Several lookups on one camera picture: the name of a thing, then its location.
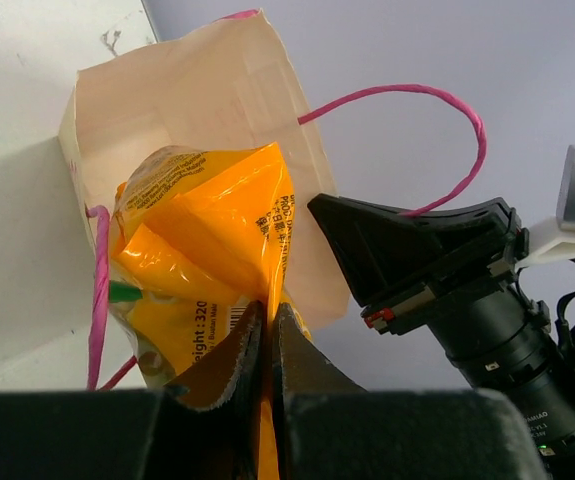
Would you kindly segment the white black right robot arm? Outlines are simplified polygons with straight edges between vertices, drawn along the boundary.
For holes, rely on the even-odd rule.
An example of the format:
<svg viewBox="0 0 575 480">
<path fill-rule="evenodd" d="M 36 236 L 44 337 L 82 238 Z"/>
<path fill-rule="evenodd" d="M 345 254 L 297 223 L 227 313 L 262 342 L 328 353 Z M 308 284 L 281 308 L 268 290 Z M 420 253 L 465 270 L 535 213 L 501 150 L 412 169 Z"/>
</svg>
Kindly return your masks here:
<svg viewBox="0 0 575 480">
<path fill-rule="evenodd" d="M 554 479 L 575 479 L 575 326 L 520 286 L 529 232 L 495 198 L 414 215 L 320 194 L 308 204 L 365 324 L 402 336 L 427 327 L 475 388 L 518 408 Z"/>
</svg>

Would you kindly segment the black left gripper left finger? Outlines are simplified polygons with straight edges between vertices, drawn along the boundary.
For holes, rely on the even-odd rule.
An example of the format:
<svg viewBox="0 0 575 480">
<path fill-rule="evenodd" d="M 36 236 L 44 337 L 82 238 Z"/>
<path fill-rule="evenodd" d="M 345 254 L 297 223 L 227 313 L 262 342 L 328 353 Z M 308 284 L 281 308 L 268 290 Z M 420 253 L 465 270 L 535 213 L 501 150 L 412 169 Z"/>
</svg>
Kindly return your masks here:
<svg viewBox="0 0 575 480">
<path fill-rule="evenodd" d="M 0 479 L 254 479 L 263 306 L 162 388 L 0 393 Z"/>
</svg>

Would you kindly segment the orange mango gummy bag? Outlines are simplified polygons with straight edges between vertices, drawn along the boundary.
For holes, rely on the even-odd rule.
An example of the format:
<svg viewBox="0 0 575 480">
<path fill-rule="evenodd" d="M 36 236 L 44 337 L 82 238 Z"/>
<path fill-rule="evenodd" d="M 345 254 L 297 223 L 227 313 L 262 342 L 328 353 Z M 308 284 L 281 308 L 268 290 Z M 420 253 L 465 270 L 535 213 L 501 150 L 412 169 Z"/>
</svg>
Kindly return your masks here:
<svg viewBox="0 0 575 480">
<path fill-rule="evenodd" d="M 161 358 L 164 476 L 279 477 L 271 336 L 295 309 L 284 286 L 295 219 L 277 143 L 165 146 L 118 187 L 108 263 L 139 291 L 126 320 Z"/>
</svg>

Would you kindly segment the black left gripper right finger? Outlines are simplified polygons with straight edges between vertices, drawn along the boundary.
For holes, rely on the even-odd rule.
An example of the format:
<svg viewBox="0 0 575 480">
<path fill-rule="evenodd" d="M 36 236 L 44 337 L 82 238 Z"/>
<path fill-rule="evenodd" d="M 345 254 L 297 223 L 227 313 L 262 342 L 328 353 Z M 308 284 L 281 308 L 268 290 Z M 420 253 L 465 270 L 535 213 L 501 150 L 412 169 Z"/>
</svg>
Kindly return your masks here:
<svg viewBox="0 0 575 480">
<path fill-rule="evenodd" d="M 492 390 L 374 391 L 343 374 L 283 303 L 272 328 L 283 479 L 544 479 L 526 424 Z"/>
</svg>

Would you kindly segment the cream pink paper cake bag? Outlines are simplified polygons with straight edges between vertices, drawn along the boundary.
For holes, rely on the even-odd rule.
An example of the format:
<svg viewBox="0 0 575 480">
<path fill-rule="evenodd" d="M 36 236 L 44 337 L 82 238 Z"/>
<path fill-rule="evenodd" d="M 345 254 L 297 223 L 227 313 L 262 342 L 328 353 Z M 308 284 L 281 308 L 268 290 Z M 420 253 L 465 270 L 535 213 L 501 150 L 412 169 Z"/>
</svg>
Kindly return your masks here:
<svg viewBox="0 0 575 480">
<path fill-rule="evenodd" d="M 169 145 L 239 150 L 277 142 L 294 182 L 297 230 L 286 287 L 307 325 L 342 317 L 349 291 L 308 202 L 334 193 L 316 120 L 284 45 L 259 10 L 82 70 L 59 131 L 90 245 L 96 251 L 87 386 L 98 385 L 108 314 L 107 233 L 114 193 Z"/>
</svg>

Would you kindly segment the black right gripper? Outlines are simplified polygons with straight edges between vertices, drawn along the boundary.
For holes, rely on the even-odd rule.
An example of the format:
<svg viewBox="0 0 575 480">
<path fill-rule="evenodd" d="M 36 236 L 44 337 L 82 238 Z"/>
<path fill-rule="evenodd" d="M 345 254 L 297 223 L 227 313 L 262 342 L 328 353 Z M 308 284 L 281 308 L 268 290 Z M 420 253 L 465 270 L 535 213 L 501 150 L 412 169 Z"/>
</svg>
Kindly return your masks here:
<svg viewBox="0 0 575 480">
<path fill-rule="evenodd" d="M 518 285 L 529 232 L 503 199 L 410 217 L 319 194 L 308 209 L 378 333 L 426 326 L 449 359 L 473 360 L 549 332 L 548 307 Z"/>
</svg>

